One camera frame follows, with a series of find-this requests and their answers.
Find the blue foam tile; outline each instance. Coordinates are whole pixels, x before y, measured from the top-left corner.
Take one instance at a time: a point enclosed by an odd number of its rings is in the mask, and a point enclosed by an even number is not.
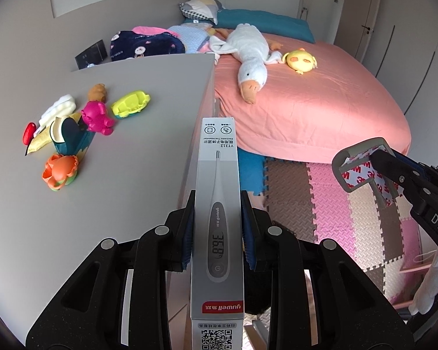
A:
[[[265,157],[249,153],[241,148],[238,148],[237,152],[239,157],[240,189],[253,192],[254,195],[264,192]]]

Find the pink toy bear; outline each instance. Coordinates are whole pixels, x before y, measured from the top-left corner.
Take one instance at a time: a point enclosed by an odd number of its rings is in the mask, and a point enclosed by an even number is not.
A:
[[[91,132],[110,135],[113,132],[115,120],[107,115],[105,104],[100,101],[88,101],[84,109],[81,109],[81,116],[84,123]]]

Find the qr code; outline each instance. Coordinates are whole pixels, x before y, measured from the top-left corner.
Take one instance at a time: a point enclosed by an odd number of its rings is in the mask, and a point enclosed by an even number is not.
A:
[[[202,330],[201,350],[232,350],[232,330]]]

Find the white goose plush toy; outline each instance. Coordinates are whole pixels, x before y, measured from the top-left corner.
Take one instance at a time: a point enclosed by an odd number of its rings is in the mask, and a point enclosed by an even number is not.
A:
[[[212,36],[209,39],[211,51],[219,55],[232,54],[242,63],[238,74],[240,94],[245,102],[255,104],[256,93],[266,83],[265,65],[282,63],[281,53],[274,51],[279,50],[282,45],[267,41],[260,31],[250,24],[239,24],[232,32],[227,29],[216,31],[226,38],[226,41]]]

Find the yellow chick plush toy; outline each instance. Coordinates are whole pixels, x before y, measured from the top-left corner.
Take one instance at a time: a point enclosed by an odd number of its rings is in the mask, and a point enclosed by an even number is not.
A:
[[[295,72],[301,75],[303,75],[304,72],[318,68],[315,57],[305,51],[304,48],[284,54],[282,61],[287,62],[291,69],[294,69]]]

